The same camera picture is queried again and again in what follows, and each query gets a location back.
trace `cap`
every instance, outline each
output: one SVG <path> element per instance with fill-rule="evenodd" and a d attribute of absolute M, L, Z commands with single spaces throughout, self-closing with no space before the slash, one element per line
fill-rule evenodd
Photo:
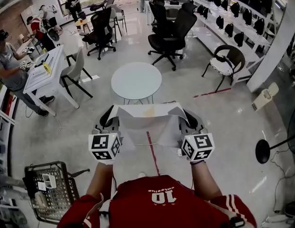
<path fill-rule="evenodd" d="M 5 32 L 3 29 L 0 30 L 0 41 L 5 40 L 8 37 L 9 33 Z"/>

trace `white desk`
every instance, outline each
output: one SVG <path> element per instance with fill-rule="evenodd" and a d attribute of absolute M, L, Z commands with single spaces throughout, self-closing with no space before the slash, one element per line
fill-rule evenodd
<path fill-rule="evenodd" d="M 28 74 L 24 94 L 28 94 L 36 105 L 41 106 L 53 116 L 56 113 L 39 100 L 40 96 L 49 94 L 58 90 L 75 108 L 79 108 L 79 104 L 67 93 L 66 89 L 60 84 L 60 76 L 62 70 L 68 67 L 66 55 L 63 50 L 64 46 L 57 47 L 49 52 L 46 63 L 51 68 L 51 73 L 47 74 L 43 66 L 31 69 Z"/>
<path fill-rule="evenodd" d="M 181 3 L 179 3 L 178 5 L 172 5 L 170 4 L 168 1 L 165 1 L 165 5 L 164 7 L 166 9 L 180 9 L 181 8 Z M 154 19 L 154 15 L 151 11 L 151 7 L 149 5 L 149 1 L 145 2 L 145 7 L 146 7 L 146 18 L 147 18 L 147 25 L 151 24 L 153 22 Z"/>
<path fill-rule="evenodd" d="M 111 87 L 120 97 L 128 100 L 145 99 L 152 96 L 160 88 L 162 76 L 151 64 L 133 62 L 120 67 L 111 78 Z"/>

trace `white chair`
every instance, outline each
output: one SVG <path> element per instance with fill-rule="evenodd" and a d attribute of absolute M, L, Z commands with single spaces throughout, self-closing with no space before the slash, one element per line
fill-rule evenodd
<path fill-rule="evenodd" d="M 126 24 L 126 22 L 125 22 L 124 10 L 118 8 L 118 6 L 115 5 L 115 4 L 107 5 L 107 8 L 108 8 L 108 7 L 113 8 L 113 9 L 116 11 L 116 14 L 117 14 L 117 21 L 122 21 L 122 27 L 123 27 L 123 21 L 124 21 L 124 24 L 125 24 L 125 30 L 126 30 L 126 32 L 127 32 L 128 29 L 127 29 L 127 24 Z"/>
<path fill-rule="evenodd" d="M 75 60 L 76 64 L 71 65 L 70 63 L 70 58 L 72 58 L 73 60 Z M 66 57 L 67 62 L 69 67 L 65 68 L 62 73 L 61 73 L 61 79 L 60 79 L 60 84 L 66 88 L 68 94 L 72 97 L 70 90 L 68 88 L 69 85 L 71 84 L 75 84 L 80 90 L 82 90 L 84 93 L 86 93 L 90 98 L 92 98 L 93 96 L 88 93 L 83 87 L 81 87 L 79 85 L 79 81 L 81 83 L 82 80 L 80 79 L 81 76 L 81 71 L 83 70 L 83 72 L 90 78 L 92 79 L 92 77 L 88 74 L 88 72 L 84 69 L 84 55 L 83 55 L 83 49 L 82 47 L 79 48 L 78 53 L 73 54 L 73 55 L 69 55 Z"/>
<path fill-rule="evenodd" d="M 110 13 L 110 19 L 109 19 L 109 25 L 114 28 L 115 30 L 115 42 L 117 43 L 117 34 L 116 34 L 116 25 L 118 26 L 119 28 L 119 31 L 120 31 L 120 35 L 122 37 L 122 33 L 121 33 L 121 30 L 120 30 L 120 27 L 119 27 L 119 24 L 118 24 L 118 19 L 117 19 L 117 13 L 115 11 L 114 8 L 111 8 L 111 13 Z"/>

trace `white pillar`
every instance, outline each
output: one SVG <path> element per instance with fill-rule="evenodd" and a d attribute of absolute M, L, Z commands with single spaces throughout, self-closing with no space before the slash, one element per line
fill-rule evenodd
<path fill-rule="evenodd" d="M 251 92 L 256 91 L 270 76 L 282 59 L 295 33 L 295 0 L 288 0 L 281 26 L 264 60 L 248 81 Z"/>

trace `gray t-shirt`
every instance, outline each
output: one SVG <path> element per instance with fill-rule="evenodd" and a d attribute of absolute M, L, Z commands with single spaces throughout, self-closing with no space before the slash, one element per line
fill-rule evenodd
<path fill-rule="evenodd" d="M 10 43 L 6 43 L 4 52 L 0 52 L 0 68 L 4 67 L 6 70 L 10 70 L 20 66 L 20 62 L 14 57 L 16 50 Z M 22 89 L 27 80 L 27 73 L 20 70 L 19 72 L 11 75 L 9 78 L 0 79 L 5 86 L 11 91 L 18 91 Z"/>

